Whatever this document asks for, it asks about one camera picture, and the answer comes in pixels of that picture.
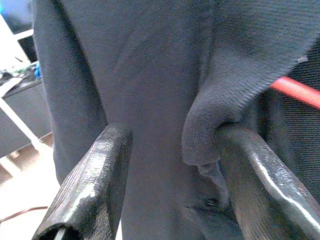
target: computer monitor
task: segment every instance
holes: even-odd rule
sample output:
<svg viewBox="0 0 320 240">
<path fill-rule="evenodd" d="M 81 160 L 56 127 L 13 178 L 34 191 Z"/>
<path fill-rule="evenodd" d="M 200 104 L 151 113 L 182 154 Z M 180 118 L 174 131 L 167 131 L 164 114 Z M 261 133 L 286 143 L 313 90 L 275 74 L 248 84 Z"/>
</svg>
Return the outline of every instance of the computer monitor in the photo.
<svg viewBox="0 0 320 240">
<path fill-rule="evenodd" d="M 0 14 L 13 34 L 32 28 L 32 0 L 0 0 Z"/>
</svg>

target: floor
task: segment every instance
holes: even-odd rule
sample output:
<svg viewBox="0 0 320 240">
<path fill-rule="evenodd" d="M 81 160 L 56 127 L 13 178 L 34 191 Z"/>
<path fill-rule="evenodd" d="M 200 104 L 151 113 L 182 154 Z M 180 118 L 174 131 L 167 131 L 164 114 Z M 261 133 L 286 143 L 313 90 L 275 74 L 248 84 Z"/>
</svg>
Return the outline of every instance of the floor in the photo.
<svg viewBox="0 0 320 240">
<path fill-rule="evenodd" d="M 59 184 L 53 162 L 52 135 L 46 136 L 43 142 L 40 152 L 27 146 L 18 151 L 19 156 L 12 155 L 10 160 L 17 167 L 13 177 L 0 165 L 0 219 L 29 208 L 50 206 L 53 201 Z M 31 240 L 46 211 L 30 211 L 2 222 L 0 240 Z M 122 240 L 121 227 L 116 240 Z"/>
</svg>

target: brown cable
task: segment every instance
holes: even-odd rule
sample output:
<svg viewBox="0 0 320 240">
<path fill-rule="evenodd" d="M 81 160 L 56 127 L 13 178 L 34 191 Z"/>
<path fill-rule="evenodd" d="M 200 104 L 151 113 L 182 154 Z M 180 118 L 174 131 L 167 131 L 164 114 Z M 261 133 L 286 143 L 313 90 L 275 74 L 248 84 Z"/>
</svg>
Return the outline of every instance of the brown cable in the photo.
<svg viewBox="0 0 320 240">
<path fill-rule="evenodd" d="M 44 209 L 47 209 L 47 208 L 48 208 L 48 206 L 37 206 L 37 207 L 27 208 L 25 210 L 22 210 L 22 211 L 14 213 L 14 214 L 12 214 L 10 216 L 7 216 L 7 217 L 5 217 L 3 219 L 0 219 L 0 224 L 5 222 L 5 221 L 8 221 L 10 219 L 13 219 L 15 217 L 18 217 L 18 216 L 20 216 L 22 214 L 25 214 L 25 213 L 28 213 L 28 212 L 31 212 L 31 211 L 34 211 L 34 210 L 44 210 Z"/>
</svg>

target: shiny black surface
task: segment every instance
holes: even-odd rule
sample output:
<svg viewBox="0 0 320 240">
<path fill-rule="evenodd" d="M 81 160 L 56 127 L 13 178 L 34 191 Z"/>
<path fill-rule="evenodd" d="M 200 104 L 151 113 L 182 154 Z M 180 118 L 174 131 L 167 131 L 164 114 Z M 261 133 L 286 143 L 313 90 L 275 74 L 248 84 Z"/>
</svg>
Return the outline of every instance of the shiny black surface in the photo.
<svg viewBox="0 0 320 240">
<path fill-rule="evenodd" d="M 125 197 L 132 131 L 108 125 L 73 168 L 48 209 L 34 240 L 114 240 Z"/>
<path fill-rule="evenodd" d="M 231 125 L 216 136 L 246 240 L 320 239 L 320 206 L 259 135 Z"/>
</svg>

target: red cable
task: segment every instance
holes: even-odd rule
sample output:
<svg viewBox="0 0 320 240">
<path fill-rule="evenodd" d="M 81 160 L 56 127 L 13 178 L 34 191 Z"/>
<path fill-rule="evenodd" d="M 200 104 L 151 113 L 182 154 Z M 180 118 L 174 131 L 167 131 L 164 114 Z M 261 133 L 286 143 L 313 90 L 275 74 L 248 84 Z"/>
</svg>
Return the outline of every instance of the red cable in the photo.
<svg viewBox="0 0 320 240">
<path fill-rule="evenodd" d="M 285 95 L 320 109 L 320 91 L 290 77 L 280 77 L 272 83 L 270 87 Z"/>
<path fill-rule="evenodd" d="M 28 208 L 28 209 L 25 209 L 25 210 L 16 212 L 15 214 L 12 214 L 12 215 L 7 216 L 7 217 L 5 217 L 5 218 L 3 218 L 3 219 L 0 219 L 0 224 L 3 223 L 3 222 L 5 222 L 5 221 L 8 221 L 8 220 L 10 220 L 10 219 L 13 219 L 13 218 L 15 218 L 15 217 L 18 217 L 18 216 L 20 216 L 20 215 L 22 215 L 22 214 L 28 213 L 28 212 L 30 212 L 30 211 L 44 210 L 44 209 L 47 209 L 47 208 L 48 208 L 48 206 L 37 206 L 37 207 L 32 207 L 32 208 Z"/>
</svg>

